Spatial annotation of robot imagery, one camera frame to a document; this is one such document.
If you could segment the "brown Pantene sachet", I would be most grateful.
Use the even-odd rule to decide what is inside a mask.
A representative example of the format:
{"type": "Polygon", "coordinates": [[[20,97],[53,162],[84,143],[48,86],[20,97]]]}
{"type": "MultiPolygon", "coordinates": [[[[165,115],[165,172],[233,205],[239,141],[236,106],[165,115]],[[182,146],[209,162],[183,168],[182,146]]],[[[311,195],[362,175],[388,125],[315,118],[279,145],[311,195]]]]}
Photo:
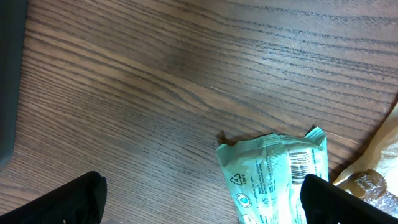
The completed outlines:
{"type": "Polygon", "coordinates": [[[397,107],[372,138],[364,154],[334,181],[377,209],[397,217],[397,107]]]}

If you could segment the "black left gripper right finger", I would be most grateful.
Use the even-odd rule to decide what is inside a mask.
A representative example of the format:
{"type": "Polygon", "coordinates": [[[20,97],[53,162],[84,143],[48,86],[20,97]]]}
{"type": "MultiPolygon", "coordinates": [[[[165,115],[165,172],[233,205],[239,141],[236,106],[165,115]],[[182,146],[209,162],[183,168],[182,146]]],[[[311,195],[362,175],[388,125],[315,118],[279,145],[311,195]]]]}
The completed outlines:
{"type": "Polygon", "coordinates": [[[305,176],[300,200],[308,224],[397,224],[397,218],[313,174],[305,176]]]}

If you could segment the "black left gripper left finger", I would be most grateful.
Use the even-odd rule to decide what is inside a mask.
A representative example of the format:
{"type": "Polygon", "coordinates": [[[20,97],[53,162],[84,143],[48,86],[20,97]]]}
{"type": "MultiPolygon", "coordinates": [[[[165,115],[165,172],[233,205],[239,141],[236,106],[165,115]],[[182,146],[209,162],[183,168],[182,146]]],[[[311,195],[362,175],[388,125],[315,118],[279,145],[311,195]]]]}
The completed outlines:
{"type": "Polygon", "coordinates": [[[107,197],[106,178],[90,171],[1,215],[1,224],[99,224],[107,197]]]}

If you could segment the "teal snack packet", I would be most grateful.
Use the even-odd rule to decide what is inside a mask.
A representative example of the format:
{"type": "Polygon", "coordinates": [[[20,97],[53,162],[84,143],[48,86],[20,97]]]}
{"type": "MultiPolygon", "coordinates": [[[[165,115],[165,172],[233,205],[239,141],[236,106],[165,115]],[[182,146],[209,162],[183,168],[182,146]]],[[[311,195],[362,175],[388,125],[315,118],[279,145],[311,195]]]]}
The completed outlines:
{"type": "Polygon", "coordinates": [[[268,134],[222,144],[216,156],[242,224],[306,224],[300,191],[305,176],[328,180],[326,134],[268,134]]]}

